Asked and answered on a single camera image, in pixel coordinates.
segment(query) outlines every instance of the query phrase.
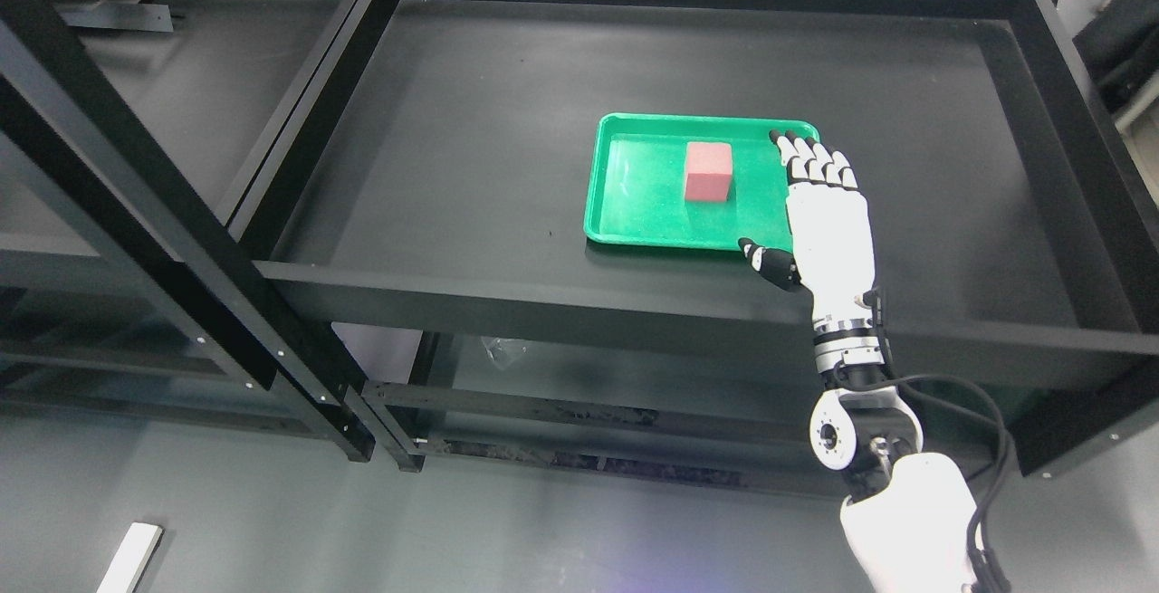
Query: white strip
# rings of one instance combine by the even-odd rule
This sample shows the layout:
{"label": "white strip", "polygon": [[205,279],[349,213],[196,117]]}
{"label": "white strip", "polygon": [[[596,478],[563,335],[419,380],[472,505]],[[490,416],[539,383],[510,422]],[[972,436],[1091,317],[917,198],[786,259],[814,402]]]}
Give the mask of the white strip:
{"label": "white strip", "polygon": [[148,524],[132,524],[129,532],[121,540],[121,548],[117,548],[112,556],[112,563],[101,580],[96,593],[132,593],[137,588],[153,549],[161,539],[162,528]]}

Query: metal rack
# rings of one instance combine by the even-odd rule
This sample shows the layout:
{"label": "metal rack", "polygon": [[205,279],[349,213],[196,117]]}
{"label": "metal rack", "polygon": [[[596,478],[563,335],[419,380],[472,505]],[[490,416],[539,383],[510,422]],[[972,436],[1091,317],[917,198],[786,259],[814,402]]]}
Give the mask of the metal rack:
{"label": "metal rack", "polygon": [[[249,383],[283,411],[206,423],[313,433],[355,460],[381,445],[407,470],[458,454],[836,495],[824,473],[537,444],[534,432],[504,441],[481,426],[468,437],[420,412],[803,448],[783,419],[455,388],[454,367],[430,375],[438,332],[444,351],[452,334],[488,334],[750,359],[770,387],[808,379],[808,301],[724,255],[592,246],[573,225],[582,193],[567,196],[586,185],[592,116],[795,111],[859,158],[902,367],[1004,395],[1025,474],[1153,420],[1159,213],[1085,98],[1049,0],[342,0],[239,173],[236,205],[217,214],[44,2],[0,3],[6,168],[81,239],[5,237],[0,284],[144,299],[189,341],[141,354],[9,338],[8,361]],[[870,64],[851,63],[854,45]],[[816,69],[846,96],[819,93]],[[890,69],[890,107],[866,108]],[[898,119],[904,142],[882,144]],[[902,147],[971,153],[927,163]],[[410,382],[369,382],[336,321],[431,330]],[[36,403],[36,391],[0,396]],[[170,408],[153,411],[197,417]],[[985,459],[985,438],[954,432],[960,463]]]}

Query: pink cube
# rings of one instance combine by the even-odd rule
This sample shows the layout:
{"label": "pink cube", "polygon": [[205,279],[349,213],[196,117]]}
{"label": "pink cube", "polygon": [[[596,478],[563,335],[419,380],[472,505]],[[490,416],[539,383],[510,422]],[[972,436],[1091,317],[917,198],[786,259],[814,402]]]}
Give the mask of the pink cube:
{"label": "pink cube", "polygon": [[684,159],[685,202],[728,202],[732,145],[688,144]]}

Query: white robotic arm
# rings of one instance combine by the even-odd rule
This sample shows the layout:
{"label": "white robotic arm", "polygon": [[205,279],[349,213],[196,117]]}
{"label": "white robotic arm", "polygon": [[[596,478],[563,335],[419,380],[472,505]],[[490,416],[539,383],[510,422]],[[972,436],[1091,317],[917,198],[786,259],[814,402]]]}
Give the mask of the white robotic arm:
{"label": "white robotic arm", "polygon": [[739,246],[763,278],[814,295],[815,358],[826,391],[809,440],[850,488],[840,518],[854,556],[879,593],[1008,591],[978,548],[977,506],[961,470],[921,452],[921,424],[897,387],[916,378],[891,380],[875,313],[868,205],[850,161],[792,132],[771,131],[770,139],[789,182],[793,255],[750,239]]}

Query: robot finger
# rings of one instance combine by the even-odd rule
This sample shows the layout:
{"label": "robot finger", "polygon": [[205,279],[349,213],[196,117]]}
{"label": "robot finger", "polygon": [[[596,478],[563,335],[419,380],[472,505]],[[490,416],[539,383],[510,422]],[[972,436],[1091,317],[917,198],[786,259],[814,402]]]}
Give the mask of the robot finger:
{"label": "robot finger", "polygon": [[789,161],[800,155],[800,152],[796,152],[796,148],[793,146],[793,140],[781,134],[778,130],[770,131],[768,139],[777,145],[777,151],[781,155],[781,167],[788,167]]}

